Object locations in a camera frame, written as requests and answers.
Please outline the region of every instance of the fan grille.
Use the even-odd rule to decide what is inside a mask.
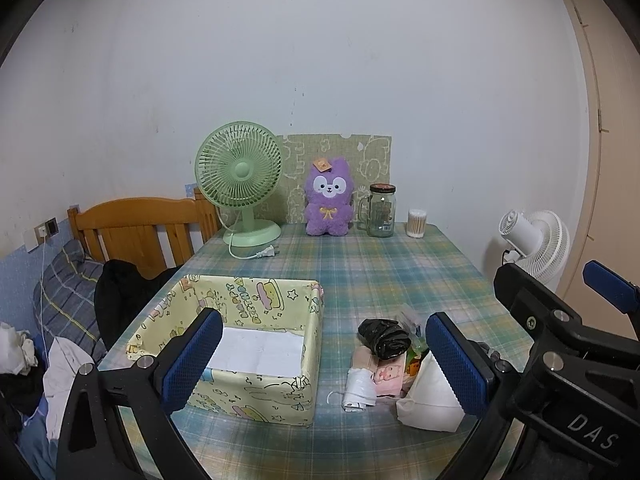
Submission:
[[[542,244],[539,250],[518,260],[516,265],[541,283],[548,283],[569,255],[569,231],[552,211],[537,211],[526,218],[542,231]]]
[[[252,207],[275,189],[282,174],[282,151],[265,127],[238,121],[205,139],[195,169],[201,192],[215,205]]]

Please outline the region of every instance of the wall switch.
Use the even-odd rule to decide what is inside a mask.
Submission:
[[[24,240],[24,248],[27,249],[28,253],[33,251],[39,245],[38,235],[36,234],[35,229],[27,229],[23,232],[22,240]]]

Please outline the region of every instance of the pink package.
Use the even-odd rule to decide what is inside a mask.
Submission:
[[[399,355],[387,361],[380,361],[378,369],[373,374],[373,382],[376,384],[376,395],[397,396],[402,390],[402,375],[404,373],[404,361],[406,354]]]

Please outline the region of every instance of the cartoon print fabric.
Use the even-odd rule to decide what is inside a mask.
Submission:
[[[373,382],[376,385],[377,396],[396,396],[400,394],[405,359],[406,353],[387,361],[378,362],[378,368],[373,374]]]
[[[309,426],[316,405],[324,292],[318,282],[189,275],[152,309],[127,345],[127,357],[158,355],[205,307],[225,326],[304,336],[301,373],[275,377],[207,368],[188,403],[246,420]]]

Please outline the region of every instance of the white plastic bag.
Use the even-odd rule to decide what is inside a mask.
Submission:
[[[465,416],[432,353],[422,361],[414,384],[396,408],[400,422],[422,430],[454,432]]]
[[[347,372],[342,407],[345,412],[363,412],[367,406],[376,405],[376,385],[373,373],[364,368],[350,368]]]
[[[409,305],[403,303],[396,317],[398,318],[400,326],[409,333],[409,339],[411,340],[411,346],[414,348],[414,351],[417,354],[426,352],[429,347],[427,346],[424,330],[427,326],[429,316],[419,314]]]
[[[23,338],[15,328],[0,323],[0,374],[20,374],[29,371],[29,365],[22,352]]]

